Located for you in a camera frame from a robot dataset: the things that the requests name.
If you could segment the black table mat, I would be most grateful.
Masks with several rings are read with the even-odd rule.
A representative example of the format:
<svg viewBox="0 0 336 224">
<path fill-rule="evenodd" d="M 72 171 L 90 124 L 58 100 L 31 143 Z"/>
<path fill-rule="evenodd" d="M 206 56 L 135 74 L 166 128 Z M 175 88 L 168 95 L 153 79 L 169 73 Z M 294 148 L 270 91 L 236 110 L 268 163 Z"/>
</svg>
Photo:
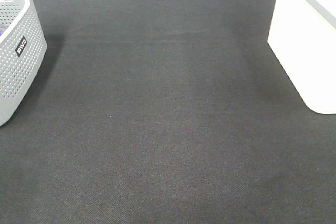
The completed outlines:
<svg viewBox="0 0 336 224">
<path fill-rule="evenodd" d="M 335 223 L 335 116 L 267 44 L 275 0 L 34 0 L 1 223 Z"/>
</svg>

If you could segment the white plastic basket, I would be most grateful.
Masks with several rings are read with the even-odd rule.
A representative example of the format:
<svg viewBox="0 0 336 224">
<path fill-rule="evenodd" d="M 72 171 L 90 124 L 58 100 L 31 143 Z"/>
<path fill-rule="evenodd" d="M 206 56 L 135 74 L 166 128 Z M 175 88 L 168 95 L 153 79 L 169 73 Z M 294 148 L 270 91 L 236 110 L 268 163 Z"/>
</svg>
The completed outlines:
<svg viewBox="0 0 336 224">
<path fill-rule="evenodd" d="M 267 42 L 305 105 L 335 113 L 335 0 L 276 0 Z"/>
</svg>

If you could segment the grey perforated laundry basket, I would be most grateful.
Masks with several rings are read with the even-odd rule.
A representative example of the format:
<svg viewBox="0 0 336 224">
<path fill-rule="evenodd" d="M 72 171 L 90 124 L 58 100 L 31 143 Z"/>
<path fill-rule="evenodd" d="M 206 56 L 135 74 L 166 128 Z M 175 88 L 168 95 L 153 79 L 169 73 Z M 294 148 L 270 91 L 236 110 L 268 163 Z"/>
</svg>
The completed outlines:
<svg viewBox="0 0 336 224">
<path fill-rule="evenodd" d="M 43 61 L 47 44 L 33 0 L 1 2 L 1 125 L 12 117 Z"/>
</svg>

